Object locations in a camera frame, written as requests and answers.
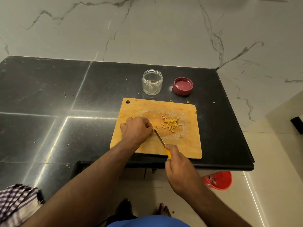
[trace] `red bucket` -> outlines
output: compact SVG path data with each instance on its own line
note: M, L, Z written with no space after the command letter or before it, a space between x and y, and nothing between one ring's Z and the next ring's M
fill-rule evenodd
M222 171L203 177L202 180L208 188L227 190L232 185L232 173L230 171Z

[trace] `yellow knife handle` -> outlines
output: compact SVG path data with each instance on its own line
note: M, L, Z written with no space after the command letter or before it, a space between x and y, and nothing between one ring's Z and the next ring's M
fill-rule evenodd
M169 150L168 150L168 149L166 149L166 148L164 148L164 150L165 150L165 152L166 152L167 156L171 158L171 157L172 157L172 155L170 154Z

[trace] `knife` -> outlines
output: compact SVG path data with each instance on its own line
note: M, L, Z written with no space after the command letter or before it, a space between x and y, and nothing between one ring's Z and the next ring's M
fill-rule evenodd
M154 130L154 132L156 133L156 135L157 135L157 136L158 136L158 138L160 139L160 141L161 141L162 145L164 146L164 150L165 150L165 152L166 152L167 156L168 156L169 158L171 158L172 156L171 156L171 154L170 154L169 150L165 148L165 143L163 142L163 140L162 140L161 136L159 135L159 133L158 133L156 130Z

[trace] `wooden cutting board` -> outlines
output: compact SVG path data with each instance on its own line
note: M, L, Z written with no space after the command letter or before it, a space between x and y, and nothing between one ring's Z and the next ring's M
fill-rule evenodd
M201 142L198 128L196 107L192 104L171 103L163 101L154 101L146 99L124 98L120 108L117 123L114 129L110 148L115 146L122 139L120 124L126 122L128 117L142 116L149 119L154 129L157 129L165 144L177 145L179 151L187 158L202 158ZM178 126L173 129L175 133L168 130L164 119L180 117ZM161 122L165 124L166 129L161 127ZM166 155L164 147L156 134L152 134L136 151L138 153Z

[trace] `clear plastic jar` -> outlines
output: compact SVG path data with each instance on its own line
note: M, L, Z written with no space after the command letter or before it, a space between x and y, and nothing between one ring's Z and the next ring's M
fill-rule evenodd
M147 70L142 77L143 91L148 95L156 95L162 87L162 73L157 70Z

